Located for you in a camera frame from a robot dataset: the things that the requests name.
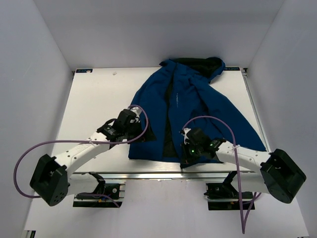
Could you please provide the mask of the blue and black jacket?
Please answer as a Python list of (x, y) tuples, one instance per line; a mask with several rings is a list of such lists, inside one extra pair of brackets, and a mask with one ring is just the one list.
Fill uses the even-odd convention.
[(223, 138), (252, 149), (265, 146), (246, 118), (230, 100), (211, 87), (211, 81), (222, 74), (222, 59), (167, 59), (153, 73), (132, 99), (145, 113), (154, 141), (132, 143), (128, 157), (178, 163), (182, 158), (180, 133), (183, 126), (198, 127), (210, 138)]

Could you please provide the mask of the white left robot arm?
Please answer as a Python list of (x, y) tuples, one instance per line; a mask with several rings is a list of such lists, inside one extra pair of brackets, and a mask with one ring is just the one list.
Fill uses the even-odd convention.
[(76, 171), (116, 145), (153, 141), (148, 116), (138, 105), (122, 110), (118, 118), (99, 127), (87, 140), (55, 156), (43, 155), (32, 175), (30, 186), (49, 205), (56, 206), (68, 195), (101, 198), (106, 195), (106, 182), (96, 172)]

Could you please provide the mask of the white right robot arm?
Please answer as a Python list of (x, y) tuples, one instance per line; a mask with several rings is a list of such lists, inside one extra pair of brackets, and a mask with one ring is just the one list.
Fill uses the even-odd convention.
[(239, 174), (232, 171), (224, 180), (224, 193), (231, 198), (243, 192), (267, 193), (282, 203), (289, 204), (306, 181), (307, 177), (291, 157), (281, 149), (273, 152), (256, 151), (231, 142), (210, 139), (200, 128), (185, 128), (181, 131), (184, 167), (208, 162), (230, 163), (250, 170)]

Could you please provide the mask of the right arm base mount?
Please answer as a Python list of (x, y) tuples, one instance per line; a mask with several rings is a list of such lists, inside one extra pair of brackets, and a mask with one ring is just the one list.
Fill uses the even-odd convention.
[(239, 193), (230, 184), (207, 183), (204, 193), (209, 211), (238, 211)]

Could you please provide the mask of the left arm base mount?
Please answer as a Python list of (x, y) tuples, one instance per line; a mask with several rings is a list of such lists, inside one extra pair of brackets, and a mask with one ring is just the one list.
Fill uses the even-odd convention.
[(125, 196), (125, 183), (105, 180), (100, 174), (88, 172), (70, 177), (69, 194), (73, 207), (120, 208)]

